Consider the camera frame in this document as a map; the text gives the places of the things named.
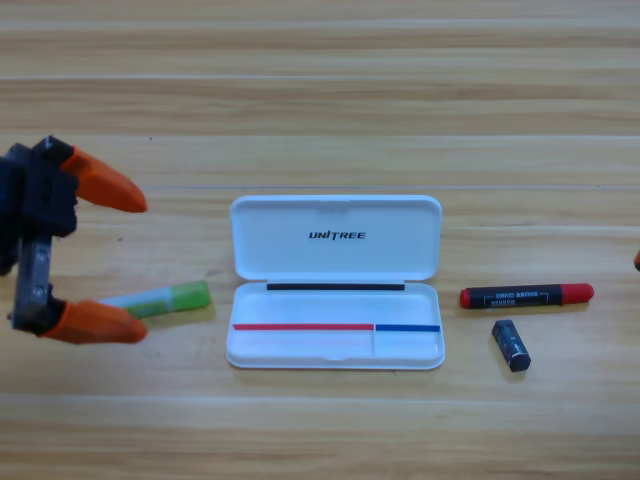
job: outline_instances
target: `blue line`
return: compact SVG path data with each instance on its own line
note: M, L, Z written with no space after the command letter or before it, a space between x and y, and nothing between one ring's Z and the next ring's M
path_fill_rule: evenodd
M440 331L440 325L376 325L376 332L435 332Z

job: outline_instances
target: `open white case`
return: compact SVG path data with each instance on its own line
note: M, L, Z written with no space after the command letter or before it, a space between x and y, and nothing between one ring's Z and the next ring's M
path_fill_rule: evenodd
M422 195L247 196L231 206L227 358L243 368L431 369L444 361L442 208Z

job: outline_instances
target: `wood grain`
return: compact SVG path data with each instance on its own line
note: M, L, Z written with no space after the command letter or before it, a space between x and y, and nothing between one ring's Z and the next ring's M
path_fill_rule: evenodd
M640 3L0 0L0 150L48 133L131 176L81 202L63 298L205 278L215 308L136 346L0 322L0 477L640 478ZM230 367L229 205L423 193L443 205L447 359L430 372ZM0 279L0 312L14 277ZM461 288L590 282L588 305L470 312ZM533 363L490 337L512 318Z

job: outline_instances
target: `case lid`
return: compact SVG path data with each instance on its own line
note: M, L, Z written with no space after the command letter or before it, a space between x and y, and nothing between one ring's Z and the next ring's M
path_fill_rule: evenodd
M289 282L425 280L442 208L426 195L246 196L231 206L236 271Z

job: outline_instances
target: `red marker cap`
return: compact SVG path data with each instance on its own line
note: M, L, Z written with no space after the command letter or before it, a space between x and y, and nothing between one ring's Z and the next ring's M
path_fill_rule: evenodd
M563 283L560 285L562 289L562 303L586 303L593 297L593 287L588 283Z

